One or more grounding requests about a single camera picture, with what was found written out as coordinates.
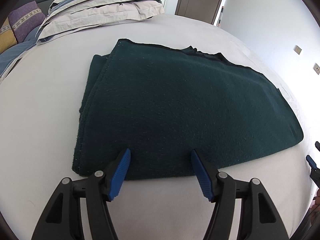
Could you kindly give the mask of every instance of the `yellow cushion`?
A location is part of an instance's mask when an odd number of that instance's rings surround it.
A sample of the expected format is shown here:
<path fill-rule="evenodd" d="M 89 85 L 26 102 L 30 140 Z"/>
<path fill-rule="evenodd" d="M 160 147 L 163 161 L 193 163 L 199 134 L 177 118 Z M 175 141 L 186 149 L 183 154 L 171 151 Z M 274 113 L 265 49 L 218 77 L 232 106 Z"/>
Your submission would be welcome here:
<path fill-rule="evenodd" d="M 16 44 L 16 37 L 13 34 L 13 31 L 9 24 L 9 20 L 7 18 L 0 29 L 0 54 Z"/>

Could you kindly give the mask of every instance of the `white bed sheet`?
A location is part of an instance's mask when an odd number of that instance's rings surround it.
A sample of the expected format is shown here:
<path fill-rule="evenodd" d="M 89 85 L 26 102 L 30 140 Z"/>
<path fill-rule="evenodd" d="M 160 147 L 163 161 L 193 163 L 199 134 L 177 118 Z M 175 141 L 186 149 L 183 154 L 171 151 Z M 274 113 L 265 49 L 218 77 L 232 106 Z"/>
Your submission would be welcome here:
<path fill-rule="evenodd" d="M 0 210 L 20 240 L 31 239 L 39 216 L 71 170 L 79 108 L 93 55 L 112 51 L 119 38 L 175 49 L 221 52 L 235 64 L 263 73 L 278 87 L 304 132 L 298 145 L 221 169 L 234 179 L 259 178 L 292 235 L 316 190 L 305 156 L 319 161 L 310 126 L 287 85 L 241 41 L 196 20 L 159 15 L 144 22 L 97 27 L 36 45 L 0 85 Z M 119 239 L 202 239 L 213 204 L 196 177 L 125 181 L 109 210 Z M 240 203 L 230 239 L 236 239 Z M 86 219 L 84 230 L 90 233 Z"/>

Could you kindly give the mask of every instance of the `towel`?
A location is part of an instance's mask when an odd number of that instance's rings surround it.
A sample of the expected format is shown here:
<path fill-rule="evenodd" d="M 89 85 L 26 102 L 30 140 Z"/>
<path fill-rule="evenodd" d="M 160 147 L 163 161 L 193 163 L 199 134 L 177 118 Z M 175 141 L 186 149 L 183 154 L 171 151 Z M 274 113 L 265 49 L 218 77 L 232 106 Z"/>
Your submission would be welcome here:
<path fill-rule="evenodd" d="M 190 176 L 194 148 L 222 168 L 302 139 L 294 112 L 263 74 L 221 53 L 120 39 L 110 55 L 93 57 L 72 169 L 88 176 L 130 148 L 127 180 Z"/>

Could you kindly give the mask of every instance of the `blue gripper pad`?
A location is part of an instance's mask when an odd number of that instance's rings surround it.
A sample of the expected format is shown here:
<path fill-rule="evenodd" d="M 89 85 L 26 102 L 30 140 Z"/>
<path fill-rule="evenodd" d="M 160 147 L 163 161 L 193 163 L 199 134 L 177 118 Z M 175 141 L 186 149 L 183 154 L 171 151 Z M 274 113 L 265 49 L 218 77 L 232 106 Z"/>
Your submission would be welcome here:
<path fill-rule="evenodd" d="M 211 179 L 209 178 L 209 175 L 195 150 L 191 152 L 191 163 L 203 195 L 208 198 L 209 201 L 213 200 L 214 195 L 212 192 Z"/>
<path fill-rule="evenodd" d="M 130 160 L 131 160 L 131 152 L 129 149 L 127 149 L 123 154 L 123 157 L 119 162 L 118 167 L 111 179 L 111 187 L 108 194 L 108 197 L 110 200 L 113 200 L 119 194 L 120 188 L 124 181 L 124 177 L 127 174 L 127 171 L 130 165 Z"/>
<path fill-rule="evenodd" d="M 313 168 L 314 170 L 317 169 L 317 164 L 315 163 L 315 161 L 311 158 L 310 155 L 306 156 L 306 160 L 309 163 L 310 167 Z"/>

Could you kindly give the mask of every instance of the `silver screw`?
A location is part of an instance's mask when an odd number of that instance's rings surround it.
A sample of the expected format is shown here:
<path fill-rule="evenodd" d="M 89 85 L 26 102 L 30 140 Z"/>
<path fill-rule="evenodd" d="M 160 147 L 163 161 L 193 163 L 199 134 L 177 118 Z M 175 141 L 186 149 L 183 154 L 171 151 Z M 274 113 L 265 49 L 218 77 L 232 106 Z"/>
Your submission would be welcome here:
<path fill-rule="evenodd" d="M 103 176 L 103 171 L 96 171 L 96 172 L 94 173 L 94 175 L 95 175 L 96 177 L 101 177 L 101 176 Z"/>
<path fill-rule="evenodd" d="M 62 184 L 68 184 L 70 182 L 70 179 L 64 178 L 61 182 L 62 182 Z"/>
<path fill-rule="evenodd" d="M 218 173 L 218 176 L 220 177 L 220 178 L 222 178 L 222 179 L 225 179 L 226 177 L 228 177 L 228 174 L 226 174 L 225 172 L 219 172 Z"/>
<path fill-rule="evenodd" d="M 255 184 L 255 185 L 259 185 L 260 184 L 260 180 L 254 178 L 254 179 L 252 179 L 252 183 Z"/>

